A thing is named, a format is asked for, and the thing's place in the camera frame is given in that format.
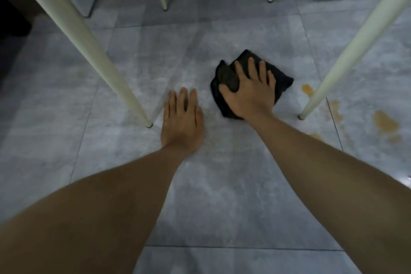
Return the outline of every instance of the hand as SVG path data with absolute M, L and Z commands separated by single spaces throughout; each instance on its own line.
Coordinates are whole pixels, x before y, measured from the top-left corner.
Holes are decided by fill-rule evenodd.
M 170 91 L 168 101 L 164 105 L 161 143 L 163 147 L 173 147 L 183 157 L 188 157 L 198 150 L 204 141 L 203 112 L 197 106 L 197 92 L 191 90 L 187 111 L 184 101 L 187 89 L 181 88 L 176 99 L 176 92 Z
M 235 72 L 240 80 L 240 88 L 236 93 L 231 92 L 227 85 L 220 84 L 219 91 L 223 95 L 230 109 L 237 116 L 249 121 L 253 115 L 271 113 L 275 100 L 275 78 L 271 71 L 265 68 L 265 61 L 260 62 L 260 77 L 254 65 L 254 59 L 248 59 L 248 73 L 250 79 L 244 74 L 243 68 L 235 61 Z

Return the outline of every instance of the forearm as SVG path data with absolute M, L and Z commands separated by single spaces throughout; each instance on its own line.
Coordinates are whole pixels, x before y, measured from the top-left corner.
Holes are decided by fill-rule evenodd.
M 131 273 L 183 158 L 166 147 L 29 207 L 0 229 L 0 271 Z
M 393 253 L 398 272 L 408 268 L 398 250 L 411 244 L 408 188 L 271 115 L 249 122 L 299 198 L 361 270 L 385 271 L 381 262 L 387 251 Z

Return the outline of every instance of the black cloth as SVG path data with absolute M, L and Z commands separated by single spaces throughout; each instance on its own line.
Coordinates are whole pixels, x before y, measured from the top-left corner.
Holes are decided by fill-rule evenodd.
M 252 57 L 254 59 L 254 63 L 257 66 L 257 73 L 259 73 L 260 69 L 258 64 L 261 61 L 261 58 L 256 56 L 249 50 L 244 50 L 242 54 L 236 59 L 239 61 L 241 66 L 243 67 L 245 75 L 249 78 L 248 74 L 248 59 Z M 277 103 L 278 99 L 281 97 L 282 93 L 287 90 L 294 82 L 294 78 L 291 78 L 276 68 L 273 64 L 265 62 L 265 66 L 267 70 L 270 70 L 277 83 L 275 84 L 275 101 L 274 104 Z M 237 92 L 240 86 L 240 82 L 238 79 L 237 74 L 235 73 L 235 66 L 234 62 L 230 65 L 227 65 L 224 60 L 220 61 L 217 68 L 215 69 L 215 77 L 211 81 L 211 93 L 213 94 L 214 101 L 217 103 L 218 108 L 220 109 L 221 113 L 224 117 L 227 118 L 234 118 L 234 119 L 241 119 L 237 115 L 230 110 L 229 106 L 227 105 L 226 101 L 224 100 L 223 96 L 221 95 L 220 91 L 218 90 L 219 84 L 226 84 L 228 88 L 232 92 Z

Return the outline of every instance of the finger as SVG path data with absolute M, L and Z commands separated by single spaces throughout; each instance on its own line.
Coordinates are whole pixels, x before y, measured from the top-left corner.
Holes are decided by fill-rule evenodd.
M 242 81 L 244 79 L 247 79 L 247 76 L 244 74 L 243 67 L 241 66 L 239 61 L 235 61 L 234 66 L 235 66 L 235 73 L 237 74 L 239 80 Z
M 173 117 L 176 115 L 176 92 L 174 90 L 170 91 L 168 103 L 170 104 L 170 117 Z
M 190 92 L 190 97 L 188 99 L 187 111 L 194 112 L 194 110 L 196 109 L 196 105 L 197 105 L 197 90 L 192 89 Z
M 265 68 L 265 61 L 260 61 L 260 81 L 267 84 L 267 70 Z
M 196 117 L 196 127 L 204 128 L 204 116 L 201 107 L 196 107 L 194 115 Z
M 270 70 L 267 72 L 267 76 L 268 76 L 268 85 L 270 86 L 271 89 L 274 90 L 275 89 L 275 83 L 276 83 L 275 77 L 274 77 L 273 73 Z
M 187 88 L 182 87 L 177 98 L 177 115 L 185 112 L 184 100 L 187 97 Z
M 223 95 L 223 98 L 227 103 L 234 97 L 235 93 L 231 92 L 228 86 L 225 84 L 219 84 L 218 90 Z
M 170 118 L 170 103 L 166 101 L 164 103 L 164 117 L 163 117 L 163 122 L 165 122 L 167 119 Z
M 256 66 L 254 64 L 254 59 L 253 58 L 249 58 L 248 59 L 248 74 L 250 75 L 250 79 L 257 81 L 258 79 L 258 74 L 257 74 L 257 69 Z

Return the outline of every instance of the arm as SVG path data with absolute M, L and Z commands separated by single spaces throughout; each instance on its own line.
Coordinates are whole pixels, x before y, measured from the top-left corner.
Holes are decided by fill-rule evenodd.
M 364 273 L 410 273 L 411 190 L 378 169 L 277 120 L 275 79 L 249 61 L 240 89 L 220 91 L 258 132 L 295 193 Z
M 0 228 L 1 273 L 131 273 L 180 163 L 203 142 L 197 94 L 164 106 L 163 148 L 68 185 Z

